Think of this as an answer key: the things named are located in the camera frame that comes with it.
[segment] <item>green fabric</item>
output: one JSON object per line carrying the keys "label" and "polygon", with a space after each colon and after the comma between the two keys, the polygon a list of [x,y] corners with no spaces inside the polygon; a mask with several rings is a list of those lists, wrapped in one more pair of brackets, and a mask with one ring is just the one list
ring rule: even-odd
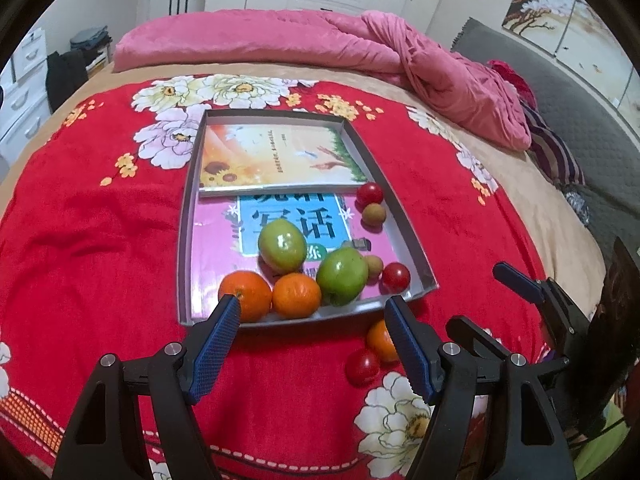
{"label": "green fabric", "polygon": [[[618,407],[610,402],[607,413],[607,428],[622,418],[622,413]],[[596,440],[586,444],[580,451],[580,454],[574,460],[575,472],[578,480],[585,478],[591,472],[596,470],[607,458],[609,458],[615,450],[622,444],[629,433],[630,428],[626,424],[619,424],[611,431],[597,438]]]}

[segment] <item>gray mattress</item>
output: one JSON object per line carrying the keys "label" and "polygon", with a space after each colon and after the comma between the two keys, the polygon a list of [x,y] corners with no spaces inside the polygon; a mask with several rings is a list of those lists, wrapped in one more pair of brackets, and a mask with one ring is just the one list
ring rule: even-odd
{"label": "gray mattress", "polygon": [[548,57],[473,18],[452,50],[481,63],[503,60],[529,83],[540,113],[584,170],[587,186],[576,190],[590,208],[589,229],[607,265],[616,236],[640,247],[640,152],[610,111]]}

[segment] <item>white chest of drawers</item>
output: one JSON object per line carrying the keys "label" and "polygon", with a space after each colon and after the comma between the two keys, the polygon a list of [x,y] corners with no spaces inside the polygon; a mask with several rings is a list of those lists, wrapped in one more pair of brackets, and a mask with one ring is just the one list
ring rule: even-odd
{"label": "white chest of drawers", "polygon": [[9,64],[2,70],[0,85],[4,102],[0,107],[0,181],[2,167],[14,164],[31,137],[50,116],[47,99],[47,43],[38,28],[20,42]]}

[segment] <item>beige blanket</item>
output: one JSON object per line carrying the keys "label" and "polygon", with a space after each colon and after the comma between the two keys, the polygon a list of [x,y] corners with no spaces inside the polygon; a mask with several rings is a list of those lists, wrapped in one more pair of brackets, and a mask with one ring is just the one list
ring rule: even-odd
{"label": "beige blanket", "polygon": [[[333,81],[417,108],[427,109],[422,102],[405,90],[365,75],[346,71],[277,64],[237,63],[166,65],[114,74],[111,72],[111,67],[108,67],[82,86],[59,108],[26,147],[0,185],[0,214],[3,214],[6,209],[15,183],[28,158],[60,127],[66,115],[80,101],[96,92],[127,83],[203,73],[239,73]],[[605,272],[604,261],[595,240],[580,224],[562,194],[545,180],[525,153],[503,151],[465,130],[456,127],[455,130],[462,143],[484,163],[507,192],[529,230],[547,275],[567,291],[585,314],[589,314],[600,298]]]}

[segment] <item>blue gripper pad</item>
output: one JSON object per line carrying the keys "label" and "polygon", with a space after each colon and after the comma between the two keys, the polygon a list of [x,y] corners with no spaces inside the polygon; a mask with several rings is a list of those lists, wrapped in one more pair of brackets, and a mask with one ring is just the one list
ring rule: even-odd
{"label": "blue gripper pad", "polygon": [[545,299],[539,284],[506,262],[494,265],[494,278],[529,303],[540,304]]}
{"label": "blue gripper pad", "polygon": [[227,294],[209,319],[191,327],[183,345],[186,353],[180,368],[180,388],[189,404],[209,394],[240,327],[240,303]]}
{"label": "blue gripper pad", "polygon": [[387,300],[385,324],[414,394],[432,404],[444,382],[438,355],[441,339],[430,325],[415,319],[401,296]]}

